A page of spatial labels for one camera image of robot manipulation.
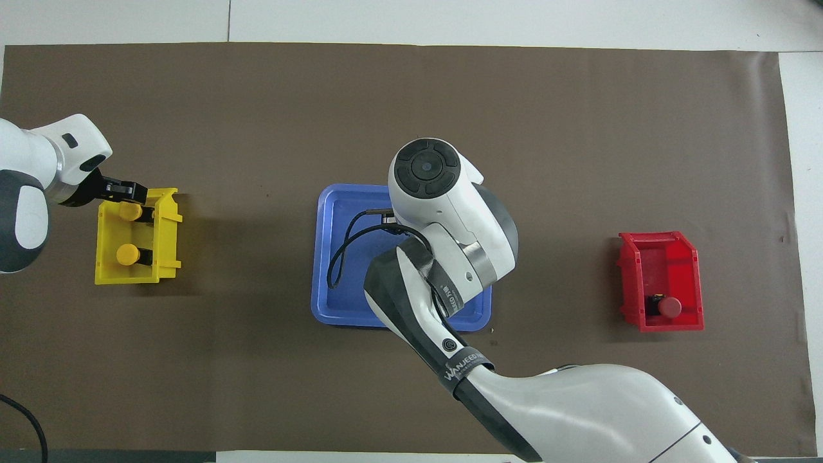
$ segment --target black cable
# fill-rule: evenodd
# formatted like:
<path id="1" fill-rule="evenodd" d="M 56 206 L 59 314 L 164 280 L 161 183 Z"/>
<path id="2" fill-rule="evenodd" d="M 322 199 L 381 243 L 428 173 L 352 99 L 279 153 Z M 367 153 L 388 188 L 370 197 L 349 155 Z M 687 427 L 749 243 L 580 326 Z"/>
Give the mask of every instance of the black cable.
<path id="1" fill-rule="evenodd" d="M 414 237 L 416 237 L 418 240 L 420 240 L 421 243 L 423 243 L 423 245 L 425 246 L 425 248 L 427 250 L 429 250 L 429 252 L 431 252 L 431 244 L 429 244 L 429 240 L 426 240 L 425 236 L 423 236 L 419 231 L 415 230 L 414 228 L 406 227 L 405 225 L 401 225 L 399 223 L 381 223 L 379 225 L 373 225 L 372 227 L 364 228 L 363 230 L 360 230 L 359 232 L 355 233 L 354 235 L 347 237 L 343 241 L 343 243 L 340 245 L 340 247 L 337 248 L 337 252 L 334 253 L 334 256 L 329 261 L 329 263 L 328 263 L 328 272 L 326 272 L 326 284 L 328 285 L 329 288 L 334 289 L 334 288 L 337 287 L 337 285 L 340 283 L 340 277 L 342 276 L 342 273 L 343 273 L 342 260 L 341 260 L 340 272 L 337 274 L 337 279 L 332 281 L 332 269 L 334 269 L 334 264 L 335 264 L 335 262 L 337 262 L 337 259 L 340 259 L 341 255 L 346 253 L 346 248 L 352 242 L 354 242 L 354 240 L 356 240 L 357 238 L 360 238 L 361 236 L 365 235 L 366 233 L 371 233 L 371 232 L 374 232 L 376 230 L 383 230 L 385 232 L 396 231 L 396 232 L 408 233 L 408 234 L 413 235 Z"/>
<path id="2" fill-rule="evenodd" d="M 360 217 L 370 214 L 376 214 L 377 212 L 373 212 L 376 209 L 367 209 L 365 211 L 360 211 L 357 215 L 352 218 L 351 222 L 349 222 L 349 227 L 346 229 L 346 235 L 343 237 L 343 242 L 348 241 L 349 235 L 351 234 L 351 229 L 355 226 L 355 222 Z M 328 267 L 331 269 L 333 262 L 330 262 Z M 343 253 L 340 255 L 340 269 L 337 271 L 337 278 L 334 279 L 334 283 L 328 284 L 328 278 L 326 278 L 326 284 L 332 289 L 336 288 L 338 284 L 340 284 L 340 278 L 343 276 L 343 265 L 346 264 L 346 251 L 344 250 Z"/>
<path id="3" fill-rule="evenodd" d="M 43 429 L 40 427 L 40 422 L 37 421 L 37 418 L 35 418 L 35 416 L 26 407 L 18 404 L 5 395 L 0 394 L 0 400 L 22 413 L 29 420 L 31 425 L 35 427 L 37 440 L 40 441 L 40 461 L 42 461 L 42 463 L 47 463 L 49 461 L 49 447 L 46 445 L 46 435 L 43 434 Z"/>

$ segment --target blue plastic tray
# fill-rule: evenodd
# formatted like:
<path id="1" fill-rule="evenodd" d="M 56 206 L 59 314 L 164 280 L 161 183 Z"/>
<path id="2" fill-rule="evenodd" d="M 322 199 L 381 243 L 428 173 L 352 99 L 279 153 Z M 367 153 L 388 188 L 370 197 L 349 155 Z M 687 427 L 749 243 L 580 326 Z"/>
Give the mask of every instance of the blue plastic tray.
<path id="1" fill-rule="evenodd" d="M 326 272 L 328 261 L 343 242 L 351 219 L 366 209 L 391 207 L 387 186 L 335 184 L 329 185 L 320 194 L 311 289 L 311 311 L 318 320 L 328 325 L 385 327 L 365 300 L 365 272 L 374 257 L 397 246 L 407 236 L 372 231 L 355 240 L 346 250 L 346 267 L 335 289 L 329 289 L 326 285 Z M 379 223 L 379 215 L 361 217 L 351 233 Z M 491 288 L 487 288 L 466 302 L 466 306 L 452 316 L 449 323 L 459 331 L 477 331 L 486 326 L 490 318 Z"/>

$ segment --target red plastic bin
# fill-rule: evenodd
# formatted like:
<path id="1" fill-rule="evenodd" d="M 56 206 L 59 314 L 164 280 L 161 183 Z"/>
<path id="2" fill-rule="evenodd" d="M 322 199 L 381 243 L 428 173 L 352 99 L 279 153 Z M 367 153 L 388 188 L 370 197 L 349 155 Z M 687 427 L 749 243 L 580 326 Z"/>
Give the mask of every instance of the red plastic bin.
<path id="1" fill-rule="evenodd" d="M 697 249 L 679 231 L 620 237 L 625 320 L 641 332 L 702 330 Z"/>

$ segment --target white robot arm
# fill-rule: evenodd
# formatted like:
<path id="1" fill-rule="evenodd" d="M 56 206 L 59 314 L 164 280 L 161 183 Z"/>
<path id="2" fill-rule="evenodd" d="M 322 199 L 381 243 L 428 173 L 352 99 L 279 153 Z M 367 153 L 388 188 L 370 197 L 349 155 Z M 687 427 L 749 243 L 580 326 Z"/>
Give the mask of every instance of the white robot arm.
<path id="1" fill-rule="evenodd" d="M 446 318 L 517 261 L 514 221 L 482 180 L 443 140 L 421 138 L 398 152 L 388 175 L 394 213 L 430 249 L 409 238 L 372 261 L 364 290 L 377 317 L 525 461 L 744 461 L 647 373 L 589 365 L 505 377 L 450 329 Z"/>
<path id="2" fill-rule="evenodd" d="M 85 115 L 32 130 L 0 119 L 0 274 L 24 269 L 42 251 L 49 234 L 47 201 L 146 202 L 145 187 L 101 175 L 97 166 L 111 153 Z"/>

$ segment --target yellow cylinder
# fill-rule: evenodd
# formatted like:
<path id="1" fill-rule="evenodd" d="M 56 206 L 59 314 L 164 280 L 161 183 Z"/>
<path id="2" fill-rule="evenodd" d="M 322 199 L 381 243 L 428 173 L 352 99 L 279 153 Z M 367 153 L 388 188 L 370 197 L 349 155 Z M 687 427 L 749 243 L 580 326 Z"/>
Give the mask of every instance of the yellow cylinder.
<path id="1" fill-rule="evenodd" d="M 135 203 L 120 203 L 120 218 L 126 222 L 134 222 L 138 220 L 143 214 L 143 208 L 140 204 Z"/>
<path id="2" fill-rule="evenodd" d="M 140 259 L 140 250 L 132 243 L 126 243 L 117 248 L 117 261 L 120 265 L 134 265 Z"/>

